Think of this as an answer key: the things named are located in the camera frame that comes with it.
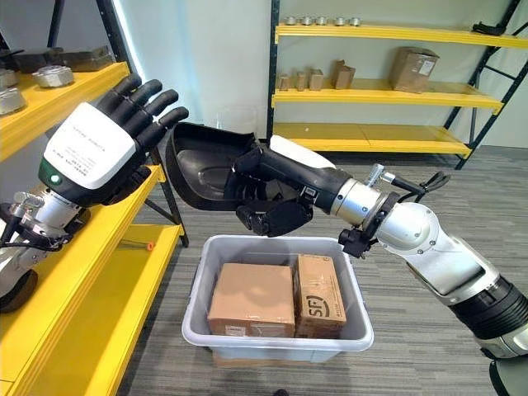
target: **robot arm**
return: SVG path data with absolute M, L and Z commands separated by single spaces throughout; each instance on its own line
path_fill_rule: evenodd
M 349 223 L 352 229 L 339 236 L 345 252 L 361 257 L 379 242 L 403 258 L 415 277 L 473 332 L 486 356 L 504 359 L 528 354 L 528 299 L 462 239 L 446 234 L 429 208 L 402 202 L 397 194 L 372 187 L 378 179 L 385 180 L 420 200 L 428 191 L 443 186 L 447 177 L 438 175 L 419 186 L 376 165 L 364 184 L 318 154 L 278 136 L 271 139 L 270 148 L 254 148 L 236 161 L 229 176 L 238 173 L 280 180 L 299 192 L 297 205 L 307 211 L 318 207 Z M 230 190 L 226 189 L 225 195 L 230 196 Z M 249 229 L 255 230 L 254 224 L 258 224 L 259 234 L 270 236 L 269 231 L 276 228 L 272 223 L 276 217 L 270 212 L 245 217 L 240 212 L 238 209 L 238 217 Z M 310 219 L 305 216 L 302 221 L 292 221 L 292 228 Z
M 0 207 L 0 311 L 20 307 L 35 288 L 31 271 L 58 251 L 87 222 L 88 208 L 112 205 L 149 176 L 149 151 L 178 121 L 185 107 L 154 120 L 178 95 L 158 80 L 141 85 L 124 78 L 94 107 L 80 104 L 49 140 L 40 163 L 42 184 L 15 194 Z

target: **yellow metal shelving unit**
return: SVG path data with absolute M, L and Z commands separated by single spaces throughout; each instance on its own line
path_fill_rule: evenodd
M 128 73 L 125 63 L 112 64 L 97 72 L 74 73 L 72 85 L 54 89 L 40 88 L 30 74 L 19 74 L 16 87 L 27 107 L 0 117 L 0 161 L 66 118 L 81 101 L 98 98 Z
M 274 124 L 275 134 L 315 151 L 444 153 L 470 149 L 441 126 L 376 124 Z
M 110 89 L 126 64 L 76 73 L 74 85 L 44 91 L 23 78 L 23 111 L 2 119 L 2 157 L 43 134 L 80 102 Z M 158 182 L 161 165 L 118 204 L 91 209 L 87 225 L 35 271 L 35 293 L 17 311 L 0 314 L 0 394 L 113 394 L 134 350 L 182 224 L 130 225 Z M 154 242 L 149 252 L 122 238 Z
M 341 103 L 389 103 L 394 105 L 434 105 L 482 107 L 498 113 L 502 103 L 481 93 L 468 84 L 460 82 L 429 82 L 423 93 L 394 91 L 385 80 L 358 78 L 352 82 L 351 89 L 333 89 L 325 80 L 321 91 L 275 90 L 271 104 L 277 102 L 341 102 Z
M 510 2 L 499 23 L 508 26 L 518 2 Z M 511 35 L 485 35 L 473 31 L 450 30 L 425 26 L 386 26 L 361 24 L 360 26 L 304 26 L 300 23 L 289 26 L 280 23 L 281 0 L 271 0 L 270 68 L 268 78 L 268 109 L 266 138 L 274 134 L 292 138 L 295 142 L 318 151 L 371 151 L 392 153 L 450 153 L 461 159 L 456 169 L 461 169 L 474 150 L 482 142 L 513 92 L 528 71 L 528 61 L 522 70 L 512 76 L 490 65 L 490 57 L 499 48 L 528 49 L 528 38 L 520 37 L 526 25 Z M 385 80 L 355 79 L 351 89 L 335 90 L 325 80 L 321 91 L 296 89 L 280 91 L 276 87 L 278 44 L 285 37 L 341 37 L 383 40 L 415 40 L 487 47 L 468 83 L 430 82 L 428 89 L 420 94 L 394 91 Z M 485 68 L 512 80 L 511 88 L 504 98 L 498 100 L 480 92 L 476 87 Z M 420 125 L 357 125 L 357 124 L 299 124 L 274 122 L 275 107 L 285 102 L 341 102 L 394 105 L 453 106 L 443 127 Z M 461 107 L 474 109 L 469 142 L 455 138 L 449 128 Z M 488 122 L 475 137 L 474 119 L 476 109 L 490 109 Z
M 364 39 L 393 39 L 435 41 L 439 43 L 489 45 L 528 49 L 528 39 L 514 35 L 483 35 L 473 31 L 453 31 L 447 29 L 431 29 L 412 26 L 287 26 L 279 24 L 275 32 L 275 42 L 281 37 L 311 36 L 311 37 L 359 37 Z

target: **gray carpet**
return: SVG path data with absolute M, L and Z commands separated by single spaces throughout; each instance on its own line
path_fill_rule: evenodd
M 464 238 L 502 274 L 528 293 L 528 150 L 483 147 L 466 167 L 432 155 L 331 154 L 329 159 L 363 180 L 373 162 L 421 182 L 448 169 L 452 180 L 422 203 L 444 230 Z M 158 188 L 151 198 L 163 202 Z M 234 214 L 193 210 L 178 198 L 191 240 L 178 245 L 122 380 L 120 395 L 266 395 L 278 388 L 296 395 L 495 394 L 487 358 L 449 309 L 413 278 L 404 262 L 375 247 L 354 269 L 375 330 L 374 345 L 340 354 L 318 366 L 226 369 L 210 351 L 181 335 L 191 279 L 205 240 L 219 233 L 245 234 Z M 163 223 L 150 209 L 137 222 Z M 294 235 L 334 237 L 345 224 L 319 212 Z

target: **brown cardboard box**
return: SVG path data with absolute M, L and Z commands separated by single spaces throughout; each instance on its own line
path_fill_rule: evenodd
M 400 47 L 389 74 L 389 83 L 396 91 L 424 92 L 438 55 L 429 49 Z
M 297 91 L 304 91 L 306 88 L 306 73 L 297 72 Z
M 349 89 L 356 70 L 345 65 L 344 60 L 337 60 L 333 66 L 332 86 L 335 89 Z
M 281 74 L 279 76 L 279 91 L 288 91 L 290 89 L 290 76 Z
M 296 337 L 339 338 L 347 316 L 331 257 L 299 254 L 295 303 Z
M 318 68 L 312 68 L 310 70 L 309 80 L 310 91 L 321 91 L 323 88 L 323 72 Z
M 207 319 L 220 336 L 293 337 L 291 268 L 224 264 Z

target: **white plastic bin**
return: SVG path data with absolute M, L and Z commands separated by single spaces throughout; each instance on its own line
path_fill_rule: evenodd
M 330 256 L 333 259 L 347 319 L 340 339 L 232 337 L 210 333 L 207 313 L 220 269 L 225 262 L 293 266 L 299 253 Z M 190 344 L 209 347 L 224 359 L 322 362 L 342 351 L 364 351 L 374 341 L 372 325 L 352 265 L 348 255 L 342 252 L 341 245 L 334 238 L 239 235 L 209 238 L 196 270 L 181 332 Z

